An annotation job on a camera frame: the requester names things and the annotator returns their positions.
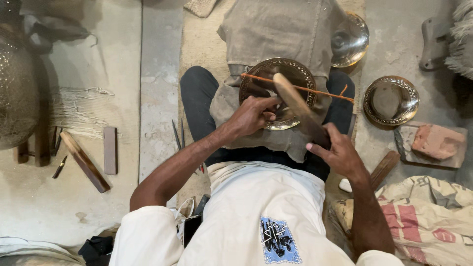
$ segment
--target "man's right hand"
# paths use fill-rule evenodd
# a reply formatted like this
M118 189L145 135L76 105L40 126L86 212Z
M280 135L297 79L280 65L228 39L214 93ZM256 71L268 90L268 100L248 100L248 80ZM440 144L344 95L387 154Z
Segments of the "man's right hand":
M313 143L308 143L306 148L322 158L335 173L347 177L352 183L366 182L369 174L350 138L342 135L333 123L325 124L323 127L332 142L330 151Z

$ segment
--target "mobile phone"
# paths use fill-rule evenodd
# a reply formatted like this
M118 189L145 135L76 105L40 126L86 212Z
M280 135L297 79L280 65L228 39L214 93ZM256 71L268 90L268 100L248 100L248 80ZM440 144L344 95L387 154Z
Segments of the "mobile phone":
M202 223L202 216L195 215L184 220L184 248L187 247L187 244L191 241L192 237L194 236L195 232L199 228Z

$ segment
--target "decorative border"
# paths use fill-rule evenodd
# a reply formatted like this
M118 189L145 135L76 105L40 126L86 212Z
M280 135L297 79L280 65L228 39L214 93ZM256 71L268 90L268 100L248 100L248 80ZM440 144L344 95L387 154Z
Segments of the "decorative border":
M317 90L315 79L312 76L312 73L310 72L310 70L307 67L305 67L303 64L295 60L288 59L288 58L276 57L276 58L270 58L270 59L264 60L260 62L259 64L257 64L256 66L252 67L250 71L248 71L247 74L256 75L260 71L263 71L275 66L287 66L287 67L297 69L297 71L299 71L302 75L304 75L304 80L306 81L306 84L307 84L306 88ZM246 99L246 90L248 89L248 85L250 84L250 82L251 82L251 78L244 77L240 84L240 92L238 95L240 105ZM317 99L317 95L314 92L308 92L307 105L309 106L309 108L312 108L316 99ZM286 119L283 121L271 121L267 124L266 128L270 130L285 130L299 123L300 123L299 119L297 119L297 117L293 117L293 118Z
M408 93L409 96L411 97L410 102L413 102L414 105L408 107L403 111L403 113L400 115L399 118L393 118L393 119L382 119L379 117L376 117L374 114L373 110L371 109L371 106L369 104L372 94L374 93L374 90L376 87L383 82L390 82L397 84L399 87L405 89ZM408 80L406 80L403 77L399 76L385 76L382 78L379 78L375 80L366 90L366 93L363 98L363 107L365 109L365 112L371 117L374 121L383 124L383 125L401 125L406 123L407 121L411 120L414 115L417 113L417 110L419 109L419 94L417 90L415 89L414 85L410 83Z

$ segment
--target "blue patch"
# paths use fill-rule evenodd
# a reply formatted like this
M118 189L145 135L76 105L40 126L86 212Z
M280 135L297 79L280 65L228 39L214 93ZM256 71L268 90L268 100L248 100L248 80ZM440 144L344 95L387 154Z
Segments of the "blue patch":
M285 221L261 216L260 225L265 263L302 263Z

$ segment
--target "burlap cloth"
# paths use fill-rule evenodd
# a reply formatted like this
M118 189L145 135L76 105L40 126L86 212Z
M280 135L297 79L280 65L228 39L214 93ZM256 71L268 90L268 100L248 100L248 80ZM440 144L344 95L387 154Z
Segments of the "burlap cloth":
M296 60L310 69L317 89L325 86L331 66L331 33L342 22L345 12L335 0L236 0L225 14L218 34L227 43L230 76L220 84L210 106L216 126L227 121L240 106L240 74L257 63L283 57ZM319 122L325 119L331 97L318 95L312 106ZM305 160L305 144L312 141L297 127L259 130L225 148L265 146L285 151L296 162Z

